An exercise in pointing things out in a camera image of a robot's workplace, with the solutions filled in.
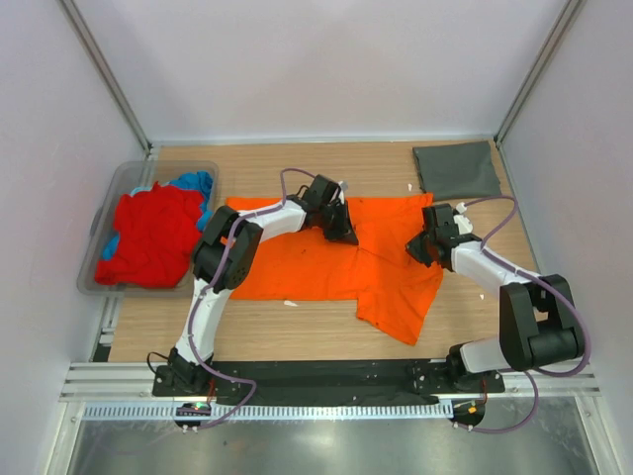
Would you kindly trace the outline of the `orange t shirt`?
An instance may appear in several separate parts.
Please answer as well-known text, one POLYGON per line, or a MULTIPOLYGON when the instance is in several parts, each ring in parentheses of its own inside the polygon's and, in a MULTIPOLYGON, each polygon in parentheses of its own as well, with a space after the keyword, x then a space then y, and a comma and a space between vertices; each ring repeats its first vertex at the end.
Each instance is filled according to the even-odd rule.
POLYGON ((258 246, 235 300, 343 301, 356 316, 390 337, 417 343, 440 288, 443 270, 425 266, 406 251, 423 226, 430 194, 348 199, 357 244, 327 241, 310 229, 258 246))

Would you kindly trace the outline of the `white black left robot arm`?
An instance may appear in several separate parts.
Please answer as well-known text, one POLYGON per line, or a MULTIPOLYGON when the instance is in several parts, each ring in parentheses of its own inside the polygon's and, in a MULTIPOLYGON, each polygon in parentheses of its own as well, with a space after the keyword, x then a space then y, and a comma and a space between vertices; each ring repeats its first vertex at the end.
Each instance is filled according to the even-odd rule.
POLYGON ((196 244, 194 287, 185 327, 154 374, 154 396, 198 396, 214 373, 216 333, 232 292, 246 279, 260 244, 312 228, 333 243, 358 243, 345 199, 347 185, 321 174, 273 205, 238 211, 218 208, 196 244))

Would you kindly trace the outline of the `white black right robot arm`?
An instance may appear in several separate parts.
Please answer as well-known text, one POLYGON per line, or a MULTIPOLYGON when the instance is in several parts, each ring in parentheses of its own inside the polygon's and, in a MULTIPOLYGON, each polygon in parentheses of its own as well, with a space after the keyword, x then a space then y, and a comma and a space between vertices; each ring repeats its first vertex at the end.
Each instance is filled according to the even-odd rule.
POLYGON ((473 233, 467 208, 464 203, 424 207, 422 230, 406 244, 415 261, 466 277, 498 300, 497 336, 449 349, 449 386, 467 392, 481 378, 495 378, 504 370, 579 374, 589 363, 590 340, 568 281, 528 271, 490 250, 491 235, 473 233))

